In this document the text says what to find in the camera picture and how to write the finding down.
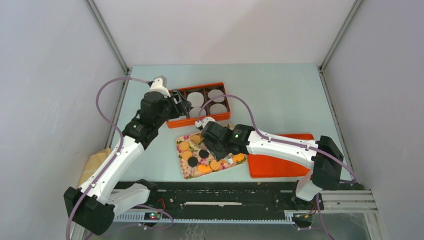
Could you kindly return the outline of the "black round cookie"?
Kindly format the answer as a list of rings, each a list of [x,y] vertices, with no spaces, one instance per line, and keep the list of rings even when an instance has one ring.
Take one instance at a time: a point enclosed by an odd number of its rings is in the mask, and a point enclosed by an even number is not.
[[[201,149],[198,155],[201,159],[207,159],[209,157],[209,152],[207,150]]]
[[[192,156],[189,160],[187,160],[187,163],[190,167],[194,168],[199,164],[199,160]]]

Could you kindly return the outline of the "tan round cookie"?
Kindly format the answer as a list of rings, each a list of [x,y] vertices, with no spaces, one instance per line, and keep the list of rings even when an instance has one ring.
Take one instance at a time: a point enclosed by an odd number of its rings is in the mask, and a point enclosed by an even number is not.
[[[213,171],[218,171],[218,170],[221,169],[221,163],[219,161],[216,161],[216,160],[212,160],[209,163],[209,166]]]
[[[200,144],[201,144],[201,142],[202,142],[202,138],[201,138],[201,136],[200,136],[200,135],[198,135],[198,134],[193,135],[193,136],[191,137],[191,140],[192,140],[195,144],[197,144],[197,145],[200,145]]]
[[[181,153],[181,158],[185,161],[188,161],[193,156],[193,153],[189,150],[186,150]]]
[[[181,151],[187,151],[190,148],[190,144],[187,141],[183,141],[179,144],[179,149]]]

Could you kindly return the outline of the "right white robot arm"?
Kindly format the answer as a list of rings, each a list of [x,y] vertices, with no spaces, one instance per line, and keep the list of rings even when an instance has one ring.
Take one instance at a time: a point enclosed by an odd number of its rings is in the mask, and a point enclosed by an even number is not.
[[[340,187],[343,155],[334,141],[322,136],[319,141],[300,140],[255,130],[237,124],[234,128],[214,121],[199,123],[203,144],[216,160],[235,159],[237,154],[263,155],[286,160],[307,168],[308,173],[295,185],[291,204],[304,209],[321,191]]]

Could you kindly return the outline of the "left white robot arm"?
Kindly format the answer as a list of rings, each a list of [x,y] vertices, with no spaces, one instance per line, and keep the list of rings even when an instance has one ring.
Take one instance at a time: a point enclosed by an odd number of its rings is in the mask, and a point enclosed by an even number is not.
[[[114,217],[142,204],[153,208],[158,194],[142,183],[113,193],[123,173],[158,136],[168,120],[188,113],[191,103],[178,89],[167,95],[149,91],[140,101],[140,109],[119,133],[120,140],[101,166],[80,187],[69,187],[63,195],[69,219],[95,235],[104,234]]]

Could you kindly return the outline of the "orange pumpkin cookie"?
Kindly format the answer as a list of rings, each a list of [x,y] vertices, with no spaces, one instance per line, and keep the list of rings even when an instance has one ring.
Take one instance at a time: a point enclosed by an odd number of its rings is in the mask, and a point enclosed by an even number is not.
[[[239,164],[239,163],[243,163],[245,161],[246,155],[243,153],[239,153],[239,154],[235,154],[232,156],[232,160]]]
[[[203,164],[198,165],[197,169],[199,172],[205,173],[205,174],[210,173],[212,171],[210,165],[203,165]]]

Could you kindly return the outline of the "orange tin lid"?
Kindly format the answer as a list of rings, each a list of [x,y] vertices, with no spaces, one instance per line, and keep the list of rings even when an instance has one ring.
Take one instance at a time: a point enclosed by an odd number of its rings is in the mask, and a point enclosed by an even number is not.
[[[252,178],[303,177],[314,168],[317,152],[311,134],[251,132],[247,146],[247,162]]]

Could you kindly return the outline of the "floral cookie tray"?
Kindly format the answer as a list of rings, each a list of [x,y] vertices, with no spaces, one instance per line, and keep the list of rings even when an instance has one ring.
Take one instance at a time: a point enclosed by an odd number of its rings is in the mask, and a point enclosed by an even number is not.
[[[178,137],[175,146],[181,173],[186,180],[221,172],[242,165],[248,160],[248,156],[243,153],[229,154],[221,160],[215,159],[203,143],[199,131]]]

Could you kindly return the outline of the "white paper cupcake liner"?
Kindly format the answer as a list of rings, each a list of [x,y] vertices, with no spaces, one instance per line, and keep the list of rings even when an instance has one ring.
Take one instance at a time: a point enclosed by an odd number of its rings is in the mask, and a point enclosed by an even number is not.
[[[187,100],[191,103],[193,108],[199,108],[204,104],[205,97],[200,92],[191,92],[187,95]]]
[[[190,118],[197,118],[198,116],[205,116],[206,110],[202,109],[201,107],[193,107],[190,111],[189,111],[189,117]]]
[[[212,99],[215,103],[222,103],[225,101],[225,97],[223,96],[223,91],[220,89],[210,90],[207,94],[209,99]]]
[[[225,114],[227,112],[228,112],[227,107],[221,103],[215,103],[211,105],[209,108],[209,113],[211,115]]]

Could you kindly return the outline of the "yellow cloth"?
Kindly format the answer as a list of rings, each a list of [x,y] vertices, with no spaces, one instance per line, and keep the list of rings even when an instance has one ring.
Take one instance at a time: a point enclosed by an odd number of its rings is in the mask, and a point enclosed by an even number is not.
[[[79,182],[77,184],[78,187],[80,187],[86,180],[88,180],[93,173],[96,172],[96,170],[102,165],[102,163],[105,161],[105,159],[109,156],[111,153],[111,148],[106,148],[103,150],[100,150],[99,152],[92,154],[82,171],[81,177],[79,179]]]

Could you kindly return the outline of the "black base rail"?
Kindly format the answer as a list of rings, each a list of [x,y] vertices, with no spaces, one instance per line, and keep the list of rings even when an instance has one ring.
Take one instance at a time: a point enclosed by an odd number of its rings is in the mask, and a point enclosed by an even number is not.
[[[295,198],[294,188],[293,182],[154,182],[145,204],[187,222],[281,222],[293,214],[363,213],[375,206],[360,184],[309,201]]]

